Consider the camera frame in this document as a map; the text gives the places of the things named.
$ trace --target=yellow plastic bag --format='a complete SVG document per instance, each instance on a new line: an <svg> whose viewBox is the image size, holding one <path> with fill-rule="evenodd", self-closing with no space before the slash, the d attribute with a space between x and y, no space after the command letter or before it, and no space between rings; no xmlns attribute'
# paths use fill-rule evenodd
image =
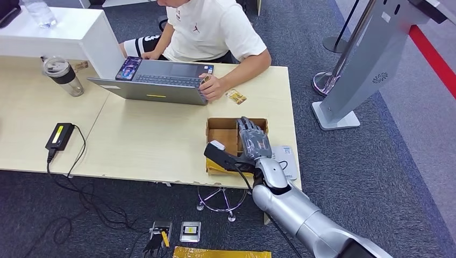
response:
<svg viewBox="0 0 456 258"><path fill-rule="evenodd" d="M206 250L176 246L173 258L271 258L271 252Z"/></svg>

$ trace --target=red stripe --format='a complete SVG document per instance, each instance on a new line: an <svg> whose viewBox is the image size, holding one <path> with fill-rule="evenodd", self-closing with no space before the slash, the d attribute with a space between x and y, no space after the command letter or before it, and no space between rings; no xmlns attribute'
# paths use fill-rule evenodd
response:
<svg viewBox="0 0 456 258"><path fill-rule="evenodd" d="M456 74L451 70L450 66L431 45L418 26L413 25L410 28L409 36L443 84L448 88L453 97L456 98Z"/></svg>

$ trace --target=power adapter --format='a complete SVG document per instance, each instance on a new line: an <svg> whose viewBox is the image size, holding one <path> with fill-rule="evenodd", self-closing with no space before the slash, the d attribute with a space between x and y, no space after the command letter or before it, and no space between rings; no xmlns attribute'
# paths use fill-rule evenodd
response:
<svg viewBox="0 0 456 258"><path fill-rule="evenodd" d="M52 161L57 151L65 150L73 130L74 125L72 123L57 123L46 144L46 149L49 151L48 163Z"/></svg>

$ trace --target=smartphone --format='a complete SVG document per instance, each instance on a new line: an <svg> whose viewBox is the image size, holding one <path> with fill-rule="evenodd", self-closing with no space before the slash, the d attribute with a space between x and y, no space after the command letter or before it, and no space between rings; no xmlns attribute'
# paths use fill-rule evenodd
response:
<svg viewBox="0 0 456 258"><path fill-rule="evenodd" d="M135 58L134 56L129 56L125 60L124 64L120 68L119 72L116 75L117 81L131 81L134 74L138 70L139 64L141 64L142 58Z"/></svg>

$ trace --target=man's hand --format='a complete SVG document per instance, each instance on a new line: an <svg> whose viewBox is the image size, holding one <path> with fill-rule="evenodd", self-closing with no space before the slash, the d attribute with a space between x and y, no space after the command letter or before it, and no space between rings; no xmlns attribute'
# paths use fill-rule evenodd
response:
<svg viewBox="0 0 456 258"><path fill-rule="evenodd" d="M160 57L160 55L161 54L158 51L150 51L143 53L141 57L144 59L157 60Z"/></svg>
<svg viewBox="0 0 456 258"><path fill-rule="evenodd" d="M202 94L204 94L209 102L212 102L222 97L223 93L225 93L228 88L223 85L223 81L221 79L211 74L202 74L199 77L203 79L206 76L209 76L210 79L207 82L201 84L199 86L199 90Z"/></svg>

